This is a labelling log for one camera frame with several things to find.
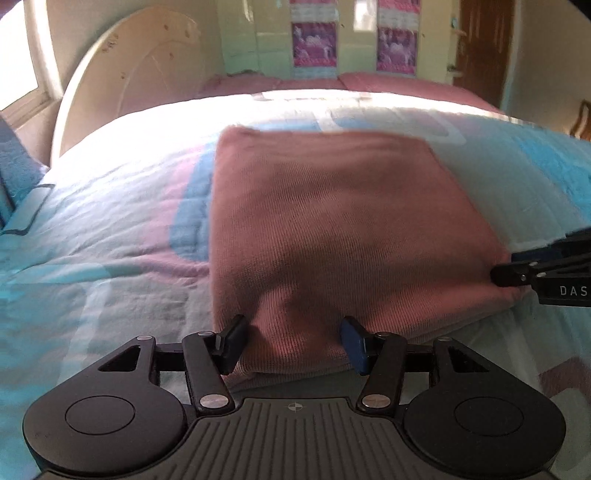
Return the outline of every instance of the silver screw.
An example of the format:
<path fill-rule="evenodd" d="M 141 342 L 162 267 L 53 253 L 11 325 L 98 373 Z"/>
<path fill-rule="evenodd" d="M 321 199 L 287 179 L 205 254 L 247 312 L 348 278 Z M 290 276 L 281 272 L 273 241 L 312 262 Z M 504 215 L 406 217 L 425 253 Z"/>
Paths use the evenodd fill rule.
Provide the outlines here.
<path fill-rule="evenodd" d="M 204 395 L 199 400 L 202 407 L 205 408 L 222 408 L 230 403 L 230 400 L 225 395 L 212 393 L 210 395 Z"/>
<path fill-rule="evenodd" d="M 390 399 L 386 395 L 366 395 L 361 399 L 361 403 L 367 408 L 386 408 L 390 405 Z"/>

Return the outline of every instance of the curved headboard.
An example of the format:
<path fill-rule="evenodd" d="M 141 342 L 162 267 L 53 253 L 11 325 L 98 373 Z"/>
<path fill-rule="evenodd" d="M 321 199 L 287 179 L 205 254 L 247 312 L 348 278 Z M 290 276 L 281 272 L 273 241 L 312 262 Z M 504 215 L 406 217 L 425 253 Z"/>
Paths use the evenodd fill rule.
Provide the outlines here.
<path fill-rule="evenodd" d="M 57 115 L 51 163 L 84 137 L 127 113 L 196 97 L 223 73 L 221 51 L 188 16 L 148 7 L 117 22 L 86 53 Z"/>

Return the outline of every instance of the brown door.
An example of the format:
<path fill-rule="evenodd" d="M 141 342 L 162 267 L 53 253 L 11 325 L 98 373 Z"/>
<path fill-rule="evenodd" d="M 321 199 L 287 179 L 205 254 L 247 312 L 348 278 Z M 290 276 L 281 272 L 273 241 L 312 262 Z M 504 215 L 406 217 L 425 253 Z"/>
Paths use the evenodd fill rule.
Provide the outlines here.
<path fill-rule="evenodd" d="M 513 32 L 514 0 L 462 0 L 454 85 L 501 104 Z"/>

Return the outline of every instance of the red blanket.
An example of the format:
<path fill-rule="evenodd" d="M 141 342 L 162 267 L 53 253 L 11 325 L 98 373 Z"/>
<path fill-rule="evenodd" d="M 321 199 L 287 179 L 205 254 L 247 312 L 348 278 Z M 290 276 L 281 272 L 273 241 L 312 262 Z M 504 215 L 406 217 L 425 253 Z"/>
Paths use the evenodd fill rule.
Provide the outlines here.
<path fill-rule="evenodd" d="M 215 326 L 252 325 L 230 384 L 342 367 L 344 315 L 427 340 L 520 294 L 491 283 L 509 252 L 415 138 L 229 128 L 210 221 Z"/>

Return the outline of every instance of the bedspread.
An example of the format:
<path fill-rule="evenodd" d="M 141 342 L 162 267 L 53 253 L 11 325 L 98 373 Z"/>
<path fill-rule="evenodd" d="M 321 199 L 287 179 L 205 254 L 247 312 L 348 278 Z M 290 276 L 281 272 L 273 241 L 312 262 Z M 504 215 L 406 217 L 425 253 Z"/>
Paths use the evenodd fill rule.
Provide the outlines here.
<path fill-rule="evenodd" d="M 591 224 L 591 144 L 472 107 L 286 91 L 117 119 L 65 154 L 0 235 L 1 480 L 37 473 L 20 432 L 37 397 L 136 335 L 177 342 L 210 326 L 211 175 L 228 125 L 423 138 L 513 251 Z M 553 472 L 561 479 L 591 474 L 589 320 L 589 310 L 540 306 L 530 294 L 452 334 L 560 406 L 568 432 Z M 182 378 L 163 379 L 186 399 Z M 296 379 L 263 376 L 243 387 Z M 308 392 L 318 385 L 308 382 Z"/>

